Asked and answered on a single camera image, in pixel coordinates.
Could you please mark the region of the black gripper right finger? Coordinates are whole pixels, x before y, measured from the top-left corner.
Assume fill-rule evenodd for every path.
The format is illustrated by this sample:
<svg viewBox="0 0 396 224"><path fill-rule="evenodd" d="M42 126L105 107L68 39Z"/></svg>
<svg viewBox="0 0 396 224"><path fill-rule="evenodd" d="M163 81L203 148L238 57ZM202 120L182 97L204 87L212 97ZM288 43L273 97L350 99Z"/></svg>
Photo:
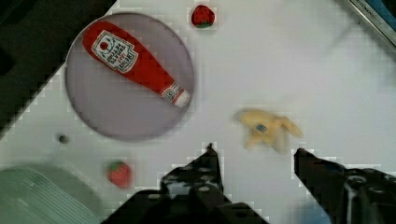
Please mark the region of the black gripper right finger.
<svg viewBox="0 0 396 224"><path fill-rule="evenodd" d="M396 182L374 168L346 168L303 148L293 155L294 173L332 224L396 224Z"/></svg>

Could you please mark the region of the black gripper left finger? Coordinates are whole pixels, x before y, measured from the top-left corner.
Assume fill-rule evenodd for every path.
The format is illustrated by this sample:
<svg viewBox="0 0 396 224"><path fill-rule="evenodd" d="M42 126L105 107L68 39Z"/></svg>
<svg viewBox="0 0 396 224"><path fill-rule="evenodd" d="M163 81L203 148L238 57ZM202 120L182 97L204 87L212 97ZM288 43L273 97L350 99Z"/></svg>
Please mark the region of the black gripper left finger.
<svg viewBox="0 0 396 224"><path fill-rule="evenodd" d="M161 191L171 198L188 195L192 188L210 185L224 191L219 155L212 143L205 148L205 153L190 163L174 168L161 179Z"/></svg>

